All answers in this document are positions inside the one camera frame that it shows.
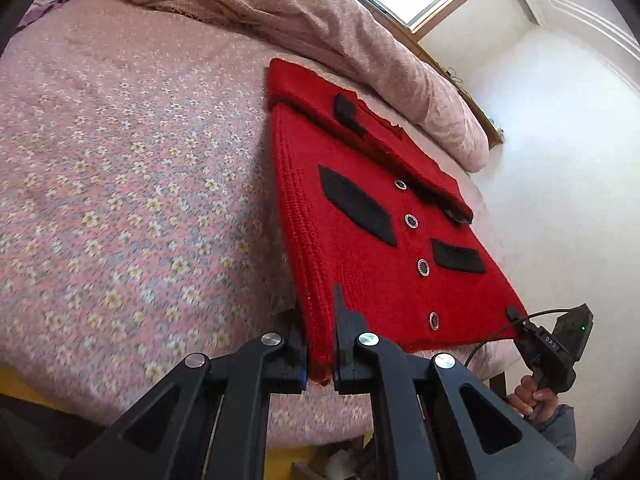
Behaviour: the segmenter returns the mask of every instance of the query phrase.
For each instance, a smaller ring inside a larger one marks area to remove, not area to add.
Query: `finger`
[[[509,397],[509,404],[523,415],[531,415],[533,408],[529,406],[524,400],[518,397],[516,394],[511,394]]]
[[[526,388],[531,393],[535,392],[538,389],[536,381],[534,381],[533,377],[531,377],[530,375],[525,375],[523,378],[521,378],[520,384],[523,388]]]
[[[516,386],[514,393],[529,406],[535,406],[538,403],[533,397],[533,393],[530,390],[527,390],[524,386]]]
[[[556,412],[556,409],[558,408],[558,404],[560,402],[558,396],[548,388],[536,392],[536,397],[540,402],[543,403],[543,407],[536,415],[536,418],[533,420],[533,424],[535,426],[548,421]]]
[[[535,393],[533,393],[533,398],[536,400],[542,400],[544,402],[547,402],[549,400],[557,401],[558,395],[556,395],[556,393],[550,388],[544,388],[543,390],[538,390]]]

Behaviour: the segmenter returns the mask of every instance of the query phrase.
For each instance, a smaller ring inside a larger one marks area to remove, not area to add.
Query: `red sweater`
[[[398,126],[311,70],[273,59],[273,156],[311,375],[334,358],[334,285],[405,351],[479,342],[526,313],[471,231],[456,181]],[[513,337],[505,331],[501,337]]]

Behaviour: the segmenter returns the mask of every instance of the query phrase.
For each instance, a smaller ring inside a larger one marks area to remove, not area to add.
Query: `black pocket flap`
[[[318,166],[318,170],[322,191],[329,202],[379,240],[398,246],[391,215],[385,208],[340,173],[324,166]]]
[[[340,93],[334,98],[334,117],[342,126],[346,126],[359,137],[367,133],[356,120],[356,105]]]
[[[463,272],[486,272],[482,258],[475,249],[449,245],[436,238],[431,239],[433,259],[436,264],[445,269],[462,270]]]

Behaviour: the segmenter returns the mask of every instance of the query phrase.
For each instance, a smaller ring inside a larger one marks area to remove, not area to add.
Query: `gray sleeve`
[[[569,460],[574,460],[576,435],[574,409],[571,406],[560,404],[553,416],[536,426],[536,429]]]

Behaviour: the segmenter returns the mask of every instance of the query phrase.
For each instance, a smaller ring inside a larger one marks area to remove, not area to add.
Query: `silver screw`
[[[275,332],[267,332],[262,336],[260,341],[262,341],[263,345],[276,346],[281,343],[282,338],[280,337],[280,334],[276,334]]]
[[[456,364],[455,358],[450,354],[438,354],[433,360],[440,368],[453,368],[453,365]]]
[[[358,336],[358,341],[364,346],[375,346],[380,342],[380,338],[373,332],[365,332]]]
[[[200,368],[206,362],[207,358],[202,354],[189,354],[184,360],[184,364],[189,368]]]

